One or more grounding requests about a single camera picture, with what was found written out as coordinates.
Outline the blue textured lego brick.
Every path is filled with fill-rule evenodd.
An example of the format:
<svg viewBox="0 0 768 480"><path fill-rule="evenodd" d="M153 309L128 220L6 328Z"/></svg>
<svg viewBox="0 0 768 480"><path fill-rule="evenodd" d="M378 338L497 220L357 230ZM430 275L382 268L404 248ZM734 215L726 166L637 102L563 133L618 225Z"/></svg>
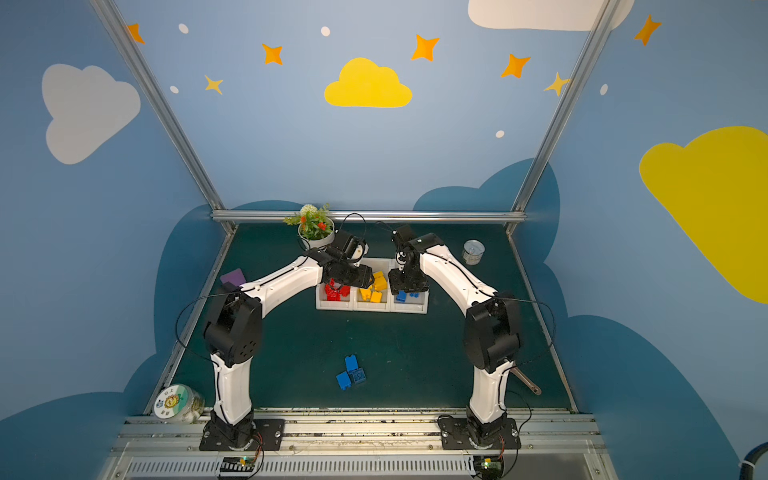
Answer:
<svg viewBox="0 0 768 480"><path fill-rule="evenodd" d="M360 384L366 380L366 375L363 368L356 368L349 371L350 378L354 384Z"/></svg>

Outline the blue lego brick bottom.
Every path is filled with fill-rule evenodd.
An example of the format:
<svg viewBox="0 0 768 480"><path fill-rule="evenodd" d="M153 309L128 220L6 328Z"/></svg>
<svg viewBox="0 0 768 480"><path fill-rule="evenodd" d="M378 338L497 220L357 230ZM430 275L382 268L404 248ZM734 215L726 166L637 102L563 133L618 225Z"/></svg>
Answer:
<svg viewBox="0 0 768 480"><path fill-rule="evenodd" d="M342 372L336 375L336 381L339 388L342 391L349 389L352 386L352 380L348 372Z"/></svg>

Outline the red lego brick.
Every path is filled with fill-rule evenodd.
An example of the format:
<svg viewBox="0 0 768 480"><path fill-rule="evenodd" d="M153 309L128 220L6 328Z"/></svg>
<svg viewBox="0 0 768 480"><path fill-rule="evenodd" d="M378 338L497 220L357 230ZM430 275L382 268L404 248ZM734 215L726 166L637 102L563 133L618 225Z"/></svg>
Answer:
<svg viewBox="0 0 768 480"><path fill-rule="evenodd" d="M349 286L325 285L326 299L333 302L348 302L351 288Z"/></svg>

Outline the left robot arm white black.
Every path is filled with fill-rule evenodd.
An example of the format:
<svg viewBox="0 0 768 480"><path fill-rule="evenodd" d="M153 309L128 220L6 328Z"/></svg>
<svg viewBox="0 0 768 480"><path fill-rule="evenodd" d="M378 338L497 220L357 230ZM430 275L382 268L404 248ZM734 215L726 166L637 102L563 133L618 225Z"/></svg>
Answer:
<svg viewBox="0 0 768 480"><path fill-rule="evenodd" d="M215 380L212 420L237 428L252 414L250 365L262 344L265 317L285 301L320 284L371 286L372 268L362 263L367 252L365 240L337 230L331 243L307 249L292 263L261 279L221 286L212 296L203 330Z"/></svg>

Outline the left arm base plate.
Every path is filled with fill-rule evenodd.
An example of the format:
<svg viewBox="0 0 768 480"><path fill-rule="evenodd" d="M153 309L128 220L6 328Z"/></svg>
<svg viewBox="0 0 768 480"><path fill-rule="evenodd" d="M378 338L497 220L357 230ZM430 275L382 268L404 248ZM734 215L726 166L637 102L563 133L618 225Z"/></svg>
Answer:
<svg viewBox="0 0 768 480"><path fill-rule="evenodd" d="M244 418L236 425L218 417L209 420L203 429L200 451L278 451L281 447L285 421L283 419Z"/></svg>

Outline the yellow lego brick bottom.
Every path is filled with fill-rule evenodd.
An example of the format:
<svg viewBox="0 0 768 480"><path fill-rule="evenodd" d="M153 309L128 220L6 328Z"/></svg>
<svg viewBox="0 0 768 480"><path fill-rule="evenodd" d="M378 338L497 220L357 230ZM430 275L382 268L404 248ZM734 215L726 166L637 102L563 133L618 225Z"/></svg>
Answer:
<svg viewBox="0 0 768 480"><path fill-rule="evenodd" d="M383 292L388 288L387 276L382 271L375 272L373 289L377 292Z"/></svg>

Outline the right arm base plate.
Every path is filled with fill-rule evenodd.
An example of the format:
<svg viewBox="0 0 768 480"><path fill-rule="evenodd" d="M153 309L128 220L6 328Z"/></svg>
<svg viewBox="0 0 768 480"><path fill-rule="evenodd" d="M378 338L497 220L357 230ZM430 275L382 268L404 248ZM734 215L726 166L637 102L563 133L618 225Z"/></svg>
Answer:
<svg viewBox="0 0 768 480"><path fill-rule="evenodd" d="M436 424L444 450L515 450L521 447L517 424L506 415L491 423L481 423L474 417L441 415Z"/></svg>

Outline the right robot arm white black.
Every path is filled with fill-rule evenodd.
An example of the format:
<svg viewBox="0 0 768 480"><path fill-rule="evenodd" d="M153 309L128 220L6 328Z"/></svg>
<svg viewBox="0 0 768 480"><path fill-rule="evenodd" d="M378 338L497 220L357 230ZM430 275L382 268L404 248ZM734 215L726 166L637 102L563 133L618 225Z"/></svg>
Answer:
<svg viewBox="0 0 768 480"><path fill-rule="evenodd" d="M464 314L463 345L474 367L467 416L490 429L506 417L503 390L523 346L520 307L483 283L437 235L416 235L405 225L391 231L398 266L389 274L394 294L422 293L437 284Z"/></svg>

